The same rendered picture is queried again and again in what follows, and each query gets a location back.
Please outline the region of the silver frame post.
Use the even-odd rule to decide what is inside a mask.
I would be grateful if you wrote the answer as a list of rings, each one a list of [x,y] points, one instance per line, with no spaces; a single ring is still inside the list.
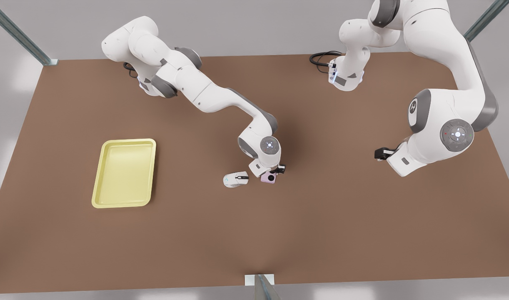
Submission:
[[[471,42],[499,13],[509,4],[509,0],[494,0],[476,22],[464,33],[464,38]]]
[[[51,59],[43,50],[39,48],[23,31],[0,10],[0,26],[19,44],[28,51],[43,66],[56,66],[58,59]]]
[[[270,275],[245,275],[245,285],[254,287],[253,300],[281,300],[276,292],[275,278]]]

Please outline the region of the white computer mouse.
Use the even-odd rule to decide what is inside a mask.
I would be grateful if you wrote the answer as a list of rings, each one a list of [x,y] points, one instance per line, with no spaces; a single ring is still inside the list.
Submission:
[[[249,176],[246,171],[229,173],[224,176],[223,184],[228,188],[239,187],[248,183]]]

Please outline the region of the yellow rectangular tray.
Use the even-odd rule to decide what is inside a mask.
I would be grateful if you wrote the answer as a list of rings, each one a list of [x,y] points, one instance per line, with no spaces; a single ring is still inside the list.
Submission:
[[[140,207],[149,203],[155,152],[156,142],[150,138],[105,142],[93,188],[93,207]]]

